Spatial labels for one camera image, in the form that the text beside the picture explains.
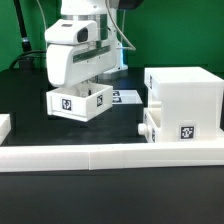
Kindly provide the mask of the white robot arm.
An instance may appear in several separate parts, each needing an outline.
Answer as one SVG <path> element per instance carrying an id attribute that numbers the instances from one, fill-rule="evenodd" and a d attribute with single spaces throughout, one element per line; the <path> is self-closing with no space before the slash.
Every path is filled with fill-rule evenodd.
<path id="1" fill-rule="evenodd" d="M 62 0 L 61 16 L 45 31 L 49 82 L 81 83 L 117 64 L 119 30 L 111 10 L 134 10 L 144 0 Z"/>

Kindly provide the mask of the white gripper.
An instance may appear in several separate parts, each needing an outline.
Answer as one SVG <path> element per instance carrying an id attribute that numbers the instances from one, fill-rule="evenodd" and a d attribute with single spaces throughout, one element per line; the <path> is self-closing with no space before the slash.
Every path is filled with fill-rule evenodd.
<path id="1" fill-rule="evenodd" d="M 116 45 L 90 49 L 87 44 L 76 46 L 51 44 L 46 54 L 49 82 L 55 86 L 71 86 L 88 80 L 116 65 Z"/>

